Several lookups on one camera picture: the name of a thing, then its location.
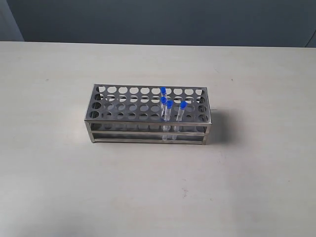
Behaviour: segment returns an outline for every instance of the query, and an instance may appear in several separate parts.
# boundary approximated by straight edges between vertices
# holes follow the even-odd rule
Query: rack top plate
[[[94,84],[85,120],[161,122],[161,86]],[[176,122],[181,101],[188,105],[182,122],[211,123],[206,87],[167,87],[173,100],[170,122]]]

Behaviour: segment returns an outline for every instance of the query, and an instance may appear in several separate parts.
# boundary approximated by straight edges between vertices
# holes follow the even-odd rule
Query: stainless steel rack
[[[168,122],[160,117],[160,97],[160,86],[95,84],[84,118],[91,142],[205,145],[212,125],[207,88],[167,87],[168,100],[174,101]],[[177,122],[183,100],[188,105]],[[168,132],[162,130],[164,125],[170,126]],[[174,132],[174,126],[180,131]]]

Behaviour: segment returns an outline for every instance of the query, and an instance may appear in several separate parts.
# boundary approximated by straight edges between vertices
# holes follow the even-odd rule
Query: white table
[[[0,42],[0,236],[316,232],[316,49]],[[94,83],[207,86],[200,145],[95,143]]]

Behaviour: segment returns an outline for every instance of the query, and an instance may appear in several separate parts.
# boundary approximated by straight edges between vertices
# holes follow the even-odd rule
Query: blue screw cap
[[[167,101],[167,108],[171,109],[172,108],[172,104],[173,104],[173,101],[172,100],[168,100]]]
[[[163,105],[165,105],[167,103],[167,98],[166,97],[161,97],[160,101]]]
[[[184,108],[187,106],[187,102],[185,101],[182,101],[181,104],[180,104],[180,109],[181,110],[184,110]]]
[[[160,88],[160,91],[163,95],[165,95],[167,93],[166,87],[164,87],[164,86],[162,88]]]

